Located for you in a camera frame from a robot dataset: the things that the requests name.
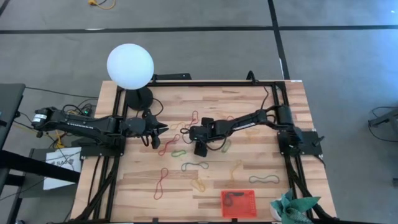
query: red rubber band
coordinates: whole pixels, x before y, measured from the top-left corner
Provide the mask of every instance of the red rubber band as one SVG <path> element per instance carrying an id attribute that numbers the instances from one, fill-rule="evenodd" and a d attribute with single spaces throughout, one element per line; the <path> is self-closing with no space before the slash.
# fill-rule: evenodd
<path id="1" fill-rule="evenodd" d="M 199 123 L 199 112 L 198 111 L 192 111 L 192 120 L 190 124 L 186 124 L 185 128 L 190 128 L 193 124 Z"/>
<path id="2" fill-rule="evenodd" d="M 171 139 L 170 141 L 166 142 L 166 144 L 164 145 L 164 148 L 158 152 L 158 155 L 163 156 L 166 153 L 167 146 L 171 142 L 177 142 L 178 140 L 180 140 L 180 135 L 176 134 L 173 139 Z"/>
<path id="3" fill-rule="evenodd" d="M 168 170 L 167 168 L 163 167 L 163 168 L 160 170 L 160 180 L 159 180 L 158 183 L 156 184 L 156 189 L 155 189 L 155 194 L 154 194 L 154 199 L 155 199 L 155 200 L 159 200 L 159 199 L 162 198 L 162 196 L 163 196 L 162 180 L 163 180 L 164 178 L 166 178 L 168 174 L 169 174 L 169 170 Z M 156 194 L 157 194 L 157 191 L 158 191 L 158 189 L 159 189 L 159 186 L 160 186 L 160 197 L 157 198 L 157 197 L 156 197 Z"/>

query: floor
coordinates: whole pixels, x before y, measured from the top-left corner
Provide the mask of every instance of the floor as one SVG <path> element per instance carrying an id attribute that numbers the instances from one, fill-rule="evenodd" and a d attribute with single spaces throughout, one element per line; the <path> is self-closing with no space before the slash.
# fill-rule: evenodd
<path id="1" fill-rule="evenodd" d="M 276 23 L 269 2 L 116 0 L 115 8 L 101 10 L 77 0 L 0 0 L 1 82 L 96 96 L 101 81 L 109 80 L 108 54 L 127 42 L 150 52 L 157 74 L 188 72 L 196 80 L 233 80 L 245 78 L 252 70 L 258 79 L 303 80 L 317 131 L 326 137 L 322 148 L 338 216 L 393 223 L 398 219 L 398 190 L 391 182 L 398 177 L 397 144 L 372 137 L 367 122 L 373 118 L 371 109 L 398 104 L 398 27 L 384 26 L 398 24 L 398 2 L 273 1 L 280 38 L 272 30 Z M 261 30 L 119 29 L 195 26 L 256 26 Z M 79 33 L 102 28 L 111 30 Z M 69 30 L 56 34 L 48 31 L 52 29 Z M 36 109 L 81 100 L 26 90 L 20 111 L 31 117 Z M 29 123 L 24 118 L 17 120 Z M 386 125 L 374 132 L 394 138 Z M 13 128 L 4 149 L 27 156 L 30 148 L 49 144 L 47 139 Z M 6 187 L 1 198 L 15 191 Z M 0 201 L 5 208 L 0 210 L 0 223 L 6 221 L 12 200 Z M 61 222 L 72 201 L 72 194 L 25 199 L 19 218 L 27 223 Z"/>

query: wooden table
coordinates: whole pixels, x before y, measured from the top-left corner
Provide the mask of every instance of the wooden table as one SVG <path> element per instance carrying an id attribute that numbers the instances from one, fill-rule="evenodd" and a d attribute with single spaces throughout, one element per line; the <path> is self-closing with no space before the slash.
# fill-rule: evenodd
<path id="1" fill-rule="evenodd" d="M 303 83 L 285 83 L 295 125 L 303 130 L 312 129 L 313 123 Z M 179 122 L 189 124 L 194 110 L 198 111 L 199 119 L 204 116 L 214 119 L 226 119 L 228 116 L 236 118 L 253 113 L 260 108 L 266 95 L 261 86 L 179 86 L 150 89 L 154 98 L 159 99 L 164 105 L 164 110 L 157 119 L 169 126 Z M 268 91 L 265 108 L 274 104 L 271 88 Z M 115 83 L 103 82 L 96 109 L 97 118 L 112 113 L 115 94 Z M 123 99 L 124 95 L 121 97 L 120 112 Z M 159 103 L 154 101 L 151 110 L 154 114 L 158 113 Z M 136 112 L 129 109 L 127 117 L 135 115 Z M 188 145 L 181 139 L 175 144 L 169 144 L 165 155 L 159 156 L 158 151 L 164 148 L 167 141 L 179 134 L 181 127 L 182 125 L 163 133 L 160 136 L 162 144 L 158 150 L 145 147 L 140 139 L 127 140 L 125 154 L 120 159 L 111 221 L 151 222 L 152 218 L 158 217 L 160 222 L 225 222 L 227 219 L 221 216 L 220 192 L 226 189 L 253 189 L 256 194 L 257 218 L 252 221 L 273 221 L 269 211 L 270 202 L 279 198 L 289 188 L 285 162 L 279 154 L 276 131 L 267 126 L 255 126 L 235 132 L 229 138 L 232 144 L 227 153 L 209 151 L 207 157 L 194 155 L 194 144 Z M 213 147 L 219 145 L 220 142 L 211 144 Z M 181 149 L 186 150 L 187 154 L 180 157 L 170 155 L 172 151 Z M 243 164 L 234 171 L 232 181 L 230 170 L 238 160 L 242 160 Z M 309 191 L 314 196 L 321 196 L 319 204 L 327 213 L 336 215 L 323 164 L 313 156 L 302 156 L 302 160 Z M 207 162 L 209 168 L 188 166 L 186 172 L 181 171 L 184 162 L 201 161 Z M 95 162 L 96 158 L 84 161 L 72 218 L 79 215 L 87 205 Z M 98 187 L 101 164 L 102 161 L 99 162 L 93 195 Z M 163 167 L 169 170 L 169 175 L 162 181 L 164 194 L 161 199 L 154 200 L 155 186 Z M 270 174 L 277 175 L 280 182 L 251 184 L 248 181 L 252 175 L 265 177 Z M 190 184 L 192 179 L 198 177 L 206 186 L 204 192 Z M 105 202 L 106 200 L 103 200 L 100 218 L 104 217 Z"/>

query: green rubber band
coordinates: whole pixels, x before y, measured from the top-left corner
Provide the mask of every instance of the green rubber band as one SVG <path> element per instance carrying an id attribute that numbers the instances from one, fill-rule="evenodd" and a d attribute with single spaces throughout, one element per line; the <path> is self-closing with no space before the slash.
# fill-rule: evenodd
<path id="1" fill-rule="evenodd" d="M 185 150 L 174 150 L 172 152 L 172 157 L 178 157 L 178 156 L 182 156 L 185 155 L 187 152 Z"/>
<path id="2" fill-rule="evenodd" d="M 226 151 L 228 151 L 229 147 L 231 147 L 231 144 L 232 144 L 231 140 L 227 139 L 225 142 L 225 145 L 221 149 L 221 152 L 226 153 Z"/>

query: yellow cable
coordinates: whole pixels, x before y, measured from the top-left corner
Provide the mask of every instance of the yellow cable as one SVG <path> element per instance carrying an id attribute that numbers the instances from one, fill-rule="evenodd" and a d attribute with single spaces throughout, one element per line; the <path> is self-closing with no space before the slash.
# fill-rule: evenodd
<path id="1" fill-rule="evenodd" d="M 234 179 L 234 171 L 235 171 L 240 165 L 242 165 L 242 160 L 236 161 L 235 167 L 232 168 L 232 169 L 230 170 L 229 173 L 231 174 L 231 181 L 234 181 L 234 180 L 235 180 L 235 179 Z"/>
<path id="2" fill-rule="evenodd" d="M 102 7 L 100 6 L 96 0 L 88 0 L 88 4 L 91 4 L 92 6 L 98 6 L 101 9 L 112 9 L 114 5 L 116 4 L 116 0 L 113 0 L 113 3 L 110 7 Z"/>

